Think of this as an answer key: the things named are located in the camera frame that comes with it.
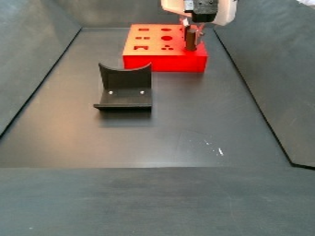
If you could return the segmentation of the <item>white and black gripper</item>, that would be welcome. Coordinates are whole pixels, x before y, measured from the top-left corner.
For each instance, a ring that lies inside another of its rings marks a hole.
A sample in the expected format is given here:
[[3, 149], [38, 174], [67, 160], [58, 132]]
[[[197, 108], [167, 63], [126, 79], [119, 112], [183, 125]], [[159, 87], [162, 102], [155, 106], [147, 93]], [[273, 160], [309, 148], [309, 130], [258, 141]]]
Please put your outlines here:
[[189, 18], [198, 24], [198, 33], [204, 35], [206, 23], [226, 26], [237, 15], [238, 0], [161, 0], [165, 11], [175, 13], [183, 27], [190, 26]]

